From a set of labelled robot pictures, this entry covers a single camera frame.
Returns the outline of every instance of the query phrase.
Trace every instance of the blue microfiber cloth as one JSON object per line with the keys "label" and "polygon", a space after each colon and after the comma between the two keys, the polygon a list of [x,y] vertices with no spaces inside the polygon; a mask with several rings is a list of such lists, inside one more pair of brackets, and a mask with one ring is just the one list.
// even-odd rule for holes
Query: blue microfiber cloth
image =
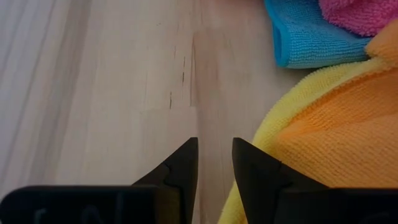
{"label": "blue microfiber cloth", "polygon": [[318,68],[366,60],[371,38],[336,27],[322,18],[318,0],[265,0],[272,21],[278,66]]}

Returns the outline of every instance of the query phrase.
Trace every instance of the stack of cloths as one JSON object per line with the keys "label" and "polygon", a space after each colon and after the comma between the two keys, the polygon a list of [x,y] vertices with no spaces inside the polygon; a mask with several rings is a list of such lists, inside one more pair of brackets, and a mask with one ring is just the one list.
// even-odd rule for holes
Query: stack of cloths
{"label": "stack of cloths", "polygon": [[[253,144],[329,187],[398,187],[398,21],[371,60],[323,68],[271,109]],[[234,184],[220,218],[247,223]]]}
{"label": "stack of cloths", "polygon": [[322,17],[318,0],[265,0],[272,21],[278,66],[319,68],[366,60],[370,38],[334,26]]}
{"label": "stack of cloths", "polygon": [[398,18],[397,0],[319,0],[319,5],[328,22],[364,37]]}

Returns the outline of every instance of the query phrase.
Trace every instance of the towel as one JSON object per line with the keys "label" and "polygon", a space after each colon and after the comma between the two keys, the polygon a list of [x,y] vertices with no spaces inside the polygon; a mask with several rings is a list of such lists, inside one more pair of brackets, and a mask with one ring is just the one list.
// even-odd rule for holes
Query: towel
{"label": "towel", "polygon": [[[270,110],[257,130],[253,144],[278,158],[281,155],[277,147],[274,147],[274,139],[292,122],[294,117],[297,117],[297,114],[344,83],[349,83],[370,71],[388,71],[390,67],[393,67],[395,60],[389,60],[389,58],[394,58],[393,55],[398,52],[398,49],[384,43],[394,41],[395,27],[397,26],[392,24],[369,43],[368,53],[374,56],[371,60],[322,68],[299,82]],[[233,184],[229,193],[219,223],[247,223],[236,183]]]}
{"label": "towel", "polygon": [[319,0],[319,5],[327,21],[365,37],[398,17],[397,0]]}
{"label": "towel", "polygon": [[273,142],[276,158],[329,187],[398,187],[398,21],[371,42],[384,61],[314,101]]}
{"label": "towel", "polygon": [[278,66],[318,68],[366,60],[370,38],[336,27],[322,18],[318,0],[265,0],[272,21]]}

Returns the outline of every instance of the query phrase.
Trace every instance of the orange microfiber cloth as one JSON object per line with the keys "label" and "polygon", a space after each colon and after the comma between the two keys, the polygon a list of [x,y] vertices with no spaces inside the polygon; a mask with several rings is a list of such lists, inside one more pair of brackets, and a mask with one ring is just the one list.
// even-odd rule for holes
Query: orange microfiber cloth
{"label": "orange microfiber cloth", "polygon": [[298,113],[272,155],[329,187],[398,187],[398,21],[367,46],[383,66]]}

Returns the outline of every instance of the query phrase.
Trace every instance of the wooden floor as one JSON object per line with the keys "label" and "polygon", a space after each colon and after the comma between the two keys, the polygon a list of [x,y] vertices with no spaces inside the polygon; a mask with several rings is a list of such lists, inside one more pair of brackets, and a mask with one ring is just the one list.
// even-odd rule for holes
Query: wooden floor
{"label": "wooden floor", "polygon": [[261,0],[0,1],[0,193],[132,184],[200,140],[194,223],[216,223],[250,140],[307,71],[275,67]]}

